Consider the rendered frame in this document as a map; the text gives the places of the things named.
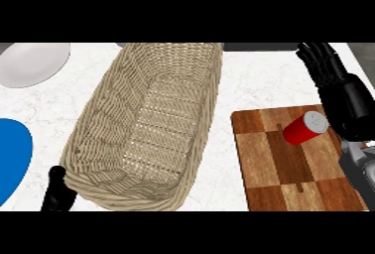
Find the white plate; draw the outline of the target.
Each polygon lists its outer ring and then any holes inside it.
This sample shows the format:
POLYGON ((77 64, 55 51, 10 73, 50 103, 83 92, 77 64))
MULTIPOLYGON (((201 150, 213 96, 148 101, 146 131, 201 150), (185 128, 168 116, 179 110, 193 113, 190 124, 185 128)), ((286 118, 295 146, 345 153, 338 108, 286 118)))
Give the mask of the white plate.
POLYGON ((71 56, 69 43, 15 43, 0 54, 0 84, 30 87, 62 69, 71 56))

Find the red can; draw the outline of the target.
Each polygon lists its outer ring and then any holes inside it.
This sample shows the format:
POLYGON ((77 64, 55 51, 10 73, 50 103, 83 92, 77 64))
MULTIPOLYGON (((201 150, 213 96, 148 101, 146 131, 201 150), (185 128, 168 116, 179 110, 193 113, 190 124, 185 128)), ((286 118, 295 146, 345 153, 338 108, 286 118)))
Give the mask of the red can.
POLYGON ((328 130, 328 120, 317 111, 307 111, 283 128, 283 139, 298 145, 328 130))

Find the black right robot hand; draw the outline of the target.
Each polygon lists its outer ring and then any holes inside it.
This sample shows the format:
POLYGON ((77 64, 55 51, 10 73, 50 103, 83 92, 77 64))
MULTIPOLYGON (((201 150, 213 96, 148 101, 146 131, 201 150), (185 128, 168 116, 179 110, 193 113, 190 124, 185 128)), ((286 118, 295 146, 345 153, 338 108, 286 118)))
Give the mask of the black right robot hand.
POLYGON ((300 43, 295 54, 337 135, 350 142, 375 141, 375 98, 359 76, 347 71, 335 49, 329 43, 300 43))

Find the wooden cutting board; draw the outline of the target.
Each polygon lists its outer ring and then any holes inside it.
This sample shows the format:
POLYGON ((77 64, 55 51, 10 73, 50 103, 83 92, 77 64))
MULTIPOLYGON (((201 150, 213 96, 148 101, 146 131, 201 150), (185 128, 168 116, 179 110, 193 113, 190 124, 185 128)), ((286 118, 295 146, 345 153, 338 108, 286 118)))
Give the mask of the wooden cutting board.
POLYGON ((232 113, 232 126, 251 211, 363 210, 366 204, 338 165, 340 139, 326 131, 300 145, 282 129, 307 111, 304 105, 232 113))

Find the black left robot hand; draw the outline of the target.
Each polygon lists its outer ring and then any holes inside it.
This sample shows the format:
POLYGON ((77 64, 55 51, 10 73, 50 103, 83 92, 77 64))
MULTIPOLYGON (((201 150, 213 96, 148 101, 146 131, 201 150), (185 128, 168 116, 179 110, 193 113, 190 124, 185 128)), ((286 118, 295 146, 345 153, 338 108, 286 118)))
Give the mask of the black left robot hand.
POLYGON ((46 190, 41 210, 43 211, 69 211, 77 192, 65 184, 66 169, 62 166, 53 166, 49 171, 49 187, 46 190))

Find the grey metal sink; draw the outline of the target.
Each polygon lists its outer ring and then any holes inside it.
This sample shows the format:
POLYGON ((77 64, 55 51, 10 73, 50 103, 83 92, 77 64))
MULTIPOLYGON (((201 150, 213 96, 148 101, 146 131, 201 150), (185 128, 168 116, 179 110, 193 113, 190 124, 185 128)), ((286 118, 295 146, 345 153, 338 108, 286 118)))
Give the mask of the grey metal sink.
POLYGON ((348 48, 369 75, 375 75, 375 43, 350 43, 348 48))

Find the blue plate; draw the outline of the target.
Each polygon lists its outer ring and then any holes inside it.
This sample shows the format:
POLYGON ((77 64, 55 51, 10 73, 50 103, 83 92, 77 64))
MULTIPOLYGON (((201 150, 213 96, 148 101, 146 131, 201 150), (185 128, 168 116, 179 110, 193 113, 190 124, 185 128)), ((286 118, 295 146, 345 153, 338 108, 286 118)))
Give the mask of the blue plate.
POLYGON ((25 177, 32 157, 32 136, 27 126, 0 118, 0 206, 25 177))

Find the dark grey appliance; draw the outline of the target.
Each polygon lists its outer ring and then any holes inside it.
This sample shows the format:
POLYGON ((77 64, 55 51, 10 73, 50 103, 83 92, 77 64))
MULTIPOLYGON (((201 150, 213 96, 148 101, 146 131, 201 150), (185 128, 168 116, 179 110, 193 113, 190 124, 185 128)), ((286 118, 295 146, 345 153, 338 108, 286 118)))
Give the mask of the dark grey appliance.
POLYGON ((278 52, 295 51, 297 43, 224 43, 226 52, 278 52))

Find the beige wicker basket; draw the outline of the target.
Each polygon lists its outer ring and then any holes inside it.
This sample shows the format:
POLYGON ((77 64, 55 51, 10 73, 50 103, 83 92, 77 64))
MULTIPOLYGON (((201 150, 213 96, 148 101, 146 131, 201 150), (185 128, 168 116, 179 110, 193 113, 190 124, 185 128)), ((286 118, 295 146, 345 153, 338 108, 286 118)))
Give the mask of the beige wicker basket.
POLYGON ((177 209, 192 189, 221 77, 218 43, 128 43, 65 146, 65 184, 115 211, 177 209))

